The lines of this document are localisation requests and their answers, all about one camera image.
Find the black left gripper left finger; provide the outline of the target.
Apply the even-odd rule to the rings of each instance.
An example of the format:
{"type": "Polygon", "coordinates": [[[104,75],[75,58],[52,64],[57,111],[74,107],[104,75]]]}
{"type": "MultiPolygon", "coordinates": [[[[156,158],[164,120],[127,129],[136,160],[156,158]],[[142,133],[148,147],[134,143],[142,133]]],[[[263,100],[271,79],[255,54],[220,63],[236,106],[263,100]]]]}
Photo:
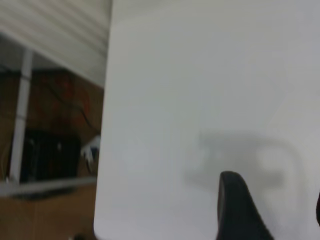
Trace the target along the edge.
{"type": "Polygon", "coordinates": [[[217,200],[218,240],[273,240],[261,218],[248,186],[234,171],[219,176],[217,200]]]}

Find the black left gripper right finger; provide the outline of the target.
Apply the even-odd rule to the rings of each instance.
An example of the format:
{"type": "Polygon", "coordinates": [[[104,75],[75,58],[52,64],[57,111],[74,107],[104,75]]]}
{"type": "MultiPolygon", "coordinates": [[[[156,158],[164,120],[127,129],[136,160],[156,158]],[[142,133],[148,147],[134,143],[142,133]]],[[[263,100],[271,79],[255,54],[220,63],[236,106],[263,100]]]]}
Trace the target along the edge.
{"type": "Polygon", "coordinates": [[[317,198],[315,214],[316,214],[317,223],[318,225],[320,225],[320,193],[318,194],[318,198],[317,198]]]}

